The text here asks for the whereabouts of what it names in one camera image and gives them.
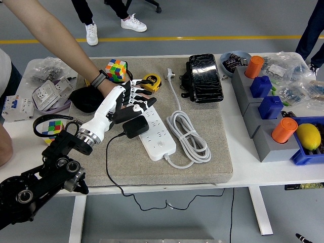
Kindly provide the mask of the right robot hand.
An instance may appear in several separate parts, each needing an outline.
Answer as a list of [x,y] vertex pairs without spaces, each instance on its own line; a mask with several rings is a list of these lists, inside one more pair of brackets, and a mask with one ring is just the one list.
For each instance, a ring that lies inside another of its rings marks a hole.
[[302,242],[302,243],[312,243],[312,241],[309,241],[308,239],[306,239],[304,236],[296,233],[295,236]]

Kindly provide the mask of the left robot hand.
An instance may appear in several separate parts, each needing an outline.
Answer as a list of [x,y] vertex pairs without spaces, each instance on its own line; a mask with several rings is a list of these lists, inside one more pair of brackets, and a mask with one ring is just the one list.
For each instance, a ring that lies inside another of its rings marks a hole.
[[105,132],[114,124],[120,124],[143,114],[156,102],[156,98],[145,98],[151,95],[139,84],[151,84],[147,79],[134,79],[117,85],[96,110],[94,117],[84,123],[77,133],[77,137],[90,146],[99,144],[104,139]]

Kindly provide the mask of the person's left hand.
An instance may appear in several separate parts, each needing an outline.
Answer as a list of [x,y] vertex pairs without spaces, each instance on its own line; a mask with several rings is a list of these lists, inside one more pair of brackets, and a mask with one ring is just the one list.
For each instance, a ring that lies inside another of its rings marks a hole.
[[142,80],[129,80],[125,83],[114,84],[108,80],[104,80],[98,90],[105,97],[104,103],[115,108],[121,108],[137,101],[148,101],[152,92],[140,87]]

